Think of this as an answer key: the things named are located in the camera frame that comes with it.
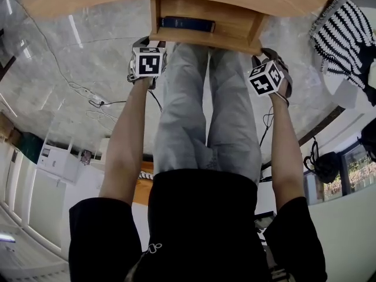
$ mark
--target forearm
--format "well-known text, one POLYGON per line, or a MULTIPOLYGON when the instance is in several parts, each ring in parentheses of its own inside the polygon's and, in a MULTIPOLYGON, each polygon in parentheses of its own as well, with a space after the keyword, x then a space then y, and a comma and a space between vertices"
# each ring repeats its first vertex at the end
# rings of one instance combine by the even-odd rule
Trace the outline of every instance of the forearm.
POLYGON ((274 126, 271 145, 271 175, 277 210, 279 210, 289 200, 304 195, 303 158, 287 104, 278 97, 274 97, 272 102, 274 126))
POLYGON ((147 79, 135 83, 116 122, 107 148, 105 179, 100 197, 132 204, 142 163, 148 88, 147 79))

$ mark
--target gray marble floor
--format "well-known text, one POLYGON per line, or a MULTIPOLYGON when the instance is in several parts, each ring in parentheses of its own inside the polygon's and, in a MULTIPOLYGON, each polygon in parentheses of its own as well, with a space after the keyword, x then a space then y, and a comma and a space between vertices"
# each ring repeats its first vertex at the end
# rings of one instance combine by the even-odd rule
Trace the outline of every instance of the gray marble floor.
MULTIPOLYGON (((20 130, 44 138, 95 151, 102 137, 109 136, 123 103, 103 107, 107 115, 88 103, 96 94, 109 102, 126 100, 132 88, 126 82, 132 43, 150 34, 149 0, 118 1, 85 8, 55 19, 31 18, 21 0, 0 0, 0 28, 4 28, 5 51, 17 61, 0 83, 0 110, 20 130)), ((308 30, 319 14, 300 18, 271 18, 261 36, 264 46, 277 50, 294 79, 290 113, 298 137, 304 136, 334 108, 330 96, 312 66, 308 30)), ((244 74, 251 69, 250 56, 241 55, 244 74)), ((165 77, 158 79, 155 95, 163 104, 165 77)), ((263 115, 269 98, 258 98, 250 89, 259 138, 265 130, 263 115)), ((208 83, 203 110, 209 127, 212 113, 208 83)), ((160 111, 148 95, 145 153, 152 153, 160 111)), ((271 132, 262 152, 270 158, 271 132)))

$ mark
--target striped fabric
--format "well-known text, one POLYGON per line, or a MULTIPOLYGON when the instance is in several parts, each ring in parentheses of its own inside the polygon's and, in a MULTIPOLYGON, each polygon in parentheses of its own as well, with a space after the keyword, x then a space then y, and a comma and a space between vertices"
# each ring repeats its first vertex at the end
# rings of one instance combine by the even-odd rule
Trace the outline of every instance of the striped fabric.
POLYGON ((350 0, 333 0, 311 29, 326 74, 341 76, 365 91, 376 58, 376 37, 368 19, 350 0))

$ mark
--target black bag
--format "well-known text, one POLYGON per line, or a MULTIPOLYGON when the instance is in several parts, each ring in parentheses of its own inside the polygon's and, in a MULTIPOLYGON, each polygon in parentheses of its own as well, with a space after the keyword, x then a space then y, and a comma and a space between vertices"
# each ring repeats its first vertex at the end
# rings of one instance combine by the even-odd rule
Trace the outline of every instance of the black bag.
POLYGON ((309 172, 316 174, 321 182, 325 184, 330 184, 334 182, 335 178, 338 176, 340 172, 339 157, 335 152, 330 152, 322 156, 319 156, 318 143, 315 137, 313 137, 313 139, 315 141, 312 145, 311 156, 304 158, 305 168, 307 168, 309 172), (308 167, 307 160, 309 160, 311 164, 314 166, 313 170, 308 167))
POLYGON ((376 119, 363 128, 362 138, 358 140, 367 151, 371 160, 376 162, 376 119))

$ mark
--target gray pants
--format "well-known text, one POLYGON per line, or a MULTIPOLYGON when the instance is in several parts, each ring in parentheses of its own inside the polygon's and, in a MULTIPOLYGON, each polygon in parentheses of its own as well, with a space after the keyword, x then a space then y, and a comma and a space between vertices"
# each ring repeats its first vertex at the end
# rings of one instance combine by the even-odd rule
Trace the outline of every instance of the gray pants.
POLYGON ((210 50, 213 117, 206 144, 202 109, 209 48, 175 46, 155 139, 154 174, 174 169, 237 173, 259 183, 261 151, 237 52, 210 50))

